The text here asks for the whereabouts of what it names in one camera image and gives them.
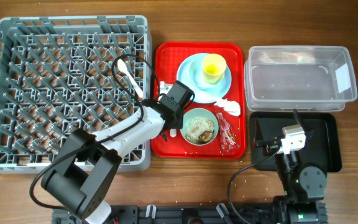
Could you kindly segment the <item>yellow plastic cup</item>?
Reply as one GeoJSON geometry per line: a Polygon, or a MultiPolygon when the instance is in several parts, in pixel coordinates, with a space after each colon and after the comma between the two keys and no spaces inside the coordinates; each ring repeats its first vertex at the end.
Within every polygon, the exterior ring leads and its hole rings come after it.
{"type": "Polygon", "coordinates": [[[204,80],[207,83],[215,84],[223,78],[227,63],[224,57],[219,54],[208,54],[202,60],[201,67],[204,80]]]}

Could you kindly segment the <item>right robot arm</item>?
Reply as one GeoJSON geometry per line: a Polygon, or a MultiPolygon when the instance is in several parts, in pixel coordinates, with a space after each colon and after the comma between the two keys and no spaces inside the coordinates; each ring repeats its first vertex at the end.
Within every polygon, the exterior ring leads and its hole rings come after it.
{"type": "Polygon", "coordinates": [[[277,173],[285,195],[273,198],[278,223],[323,223],[318,202],[324,198],[326,173],[314,164],[303,164],[300,151],[309,145],[314,134],[303,125],[297,110],[293,110],[296,124],[282,128],[282,134],[270,139],[263,137],[260,121],[255,119],[254,147],[263,147],[265,159],[275,159],[277,173]]]}

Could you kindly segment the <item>white plastic spoon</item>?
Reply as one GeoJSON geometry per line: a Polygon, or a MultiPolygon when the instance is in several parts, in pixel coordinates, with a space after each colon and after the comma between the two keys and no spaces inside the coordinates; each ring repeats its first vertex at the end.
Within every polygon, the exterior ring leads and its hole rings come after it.
{"type": "Polygon", "coordinates": [[[140,97],[141,99],[143,99],[143,91],[140,88],[140,86],[136,83],[136,81],[134,80],[134,78],[132,77],[132,75],[129,73],[127,66],[125,64],[125,62],[122,59],[119,59],[117,61],[117,68],[119,69],[120,72],[122,72],[123,74],[125,74],[130,83],[132,84],[133,89],[135,90],[136,94],[138,95],[138,97],[140,97]]]}

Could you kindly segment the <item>white plastic fork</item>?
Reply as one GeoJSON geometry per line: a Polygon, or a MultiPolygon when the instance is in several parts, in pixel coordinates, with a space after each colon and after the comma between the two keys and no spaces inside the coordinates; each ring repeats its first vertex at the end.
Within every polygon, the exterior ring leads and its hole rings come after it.
{"type": "Polygon", "coordinates": [[[171,130],[169,130],[169,134],[170,134],[170,136],[171,137],[176,137],[177,136],[177,130],[176,129],[171,129],[171,130]]]}

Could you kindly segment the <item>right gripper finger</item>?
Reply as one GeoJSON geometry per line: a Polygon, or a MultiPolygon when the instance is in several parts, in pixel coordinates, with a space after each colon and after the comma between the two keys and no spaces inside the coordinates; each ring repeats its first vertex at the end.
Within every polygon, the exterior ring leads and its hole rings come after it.
{"type": "Polygon", "coordinates": [[[257,146],[257,138],[258,138],[258,128],[259,128],[259,120],[258,118],[254,118],[254,136],[253,136],[253,146],[257,146]]]}
{"type": "Polygon", "coordinates": [[[303,120],[302,120],[301,116],[299,115],[299,113],[298,113],[296,108],[293,109],[293,117],[294,117],[296,123],[298,125],[300,125],[302,128],[304,128],[303,120]]]}

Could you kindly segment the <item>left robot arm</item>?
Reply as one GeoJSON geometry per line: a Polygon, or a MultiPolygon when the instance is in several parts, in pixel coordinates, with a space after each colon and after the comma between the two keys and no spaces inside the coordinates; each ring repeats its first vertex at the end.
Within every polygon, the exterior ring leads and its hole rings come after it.
{"type": "Polygon", "coordinates": [[[42,188],[80,220],[105,222],[112,208],[104,198],[124,156],[165,130],[182,128],[183,112],[194,97],[177,81],[159,99],[143,100],[119,124],[93,134],[77,129],[42,171],[42,188]]]}

